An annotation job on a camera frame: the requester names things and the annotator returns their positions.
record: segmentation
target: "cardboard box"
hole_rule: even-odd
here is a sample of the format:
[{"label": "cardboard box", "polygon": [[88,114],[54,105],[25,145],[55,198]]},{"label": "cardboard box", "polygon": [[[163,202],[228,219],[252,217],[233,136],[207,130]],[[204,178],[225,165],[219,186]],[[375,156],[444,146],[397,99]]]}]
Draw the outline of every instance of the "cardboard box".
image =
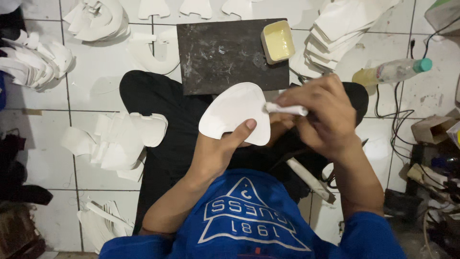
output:
[{"label": "cardboard box", "polygon": [[457,123],[452,117],[431,116],[411,126],[417,142],[438,144],[449,138],[447,130]]}]

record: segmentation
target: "plastic bottle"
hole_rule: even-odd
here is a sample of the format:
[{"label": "plastic bottle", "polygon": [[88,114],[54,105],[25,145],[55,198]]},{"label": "plastic bottle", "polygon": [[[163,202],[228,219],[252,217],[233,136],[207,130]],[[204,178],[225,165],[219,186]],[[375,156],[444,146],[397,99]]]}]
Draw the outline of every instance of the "plastic bottle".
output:
[{"label": "plastic bottle", "polygon": [[398,59],[378,67],[361,69],[353,75],[351,81],[363,86],[395,83],[428,71],[432,66],[431,59]]}]

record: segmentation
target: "black pants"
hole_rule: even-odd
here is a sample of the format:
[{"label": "black pants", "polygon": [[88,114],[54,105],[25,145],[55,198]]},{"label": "black pants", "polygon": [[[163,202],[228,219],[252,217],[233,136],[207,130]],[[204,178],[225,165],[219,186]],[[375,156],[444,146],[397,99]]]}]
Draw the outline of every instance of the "black pants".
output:
[{"label": "black pants", "polygon": [[[358,125],[368,108],[366,89],[356,83],[344,83],[351,104],[357,111]],[[120,95],[129,113],[144,116],[159,113],[168,120],[163,141],[157,147],[147,148],[147,159],[139,194],[134,234],[142,226],[147,210],[167,192],[190,167],[201,116],[212,102],[210,95],[184,96],[182,84],[166,76],[130,71],[120,83]],[[310,150],[294,127],[272,148],[249,146],[238,148],[229,164],[232,168],[248,168],[265,171],[282,182],[289,196],[296,202],[310,192],[308,186],[284,161],[295,157],[316,177],[320,177],[328,160]]]}]

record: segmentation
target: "right hand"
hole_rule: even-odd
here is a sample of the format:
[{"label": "right hand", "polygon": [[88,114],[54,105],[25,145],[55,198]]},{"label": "right hand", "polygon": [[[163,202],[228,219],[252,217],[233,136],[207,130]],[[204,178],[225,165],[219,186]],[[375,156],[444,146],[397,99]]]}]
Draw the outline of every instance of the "right hand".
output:
[{"label": "right hand", "polygon": [[329,74],[291,88],[275,101],[281,107],[301,105],[309,111],[296,126],[302,141],[326,158],[340,162],[351,147],[361,148],[355,134],[356,110],[339,77]]}]

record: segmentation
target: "work board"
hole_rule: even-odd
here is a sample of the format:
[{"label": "work board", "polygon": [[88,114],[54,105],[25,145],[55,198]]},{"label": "work board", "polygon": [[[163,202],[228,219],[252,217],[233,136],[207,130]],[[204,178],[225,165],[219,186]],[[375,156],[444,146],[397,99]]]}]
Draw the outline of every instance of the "work board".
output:
[{"label": "work board", "polygon": [[288,61],[269,65],[260,39],[266,25],[281,20],[287,19],[178,24],[184,95],[220,94],[241,82],[286,89]]}]

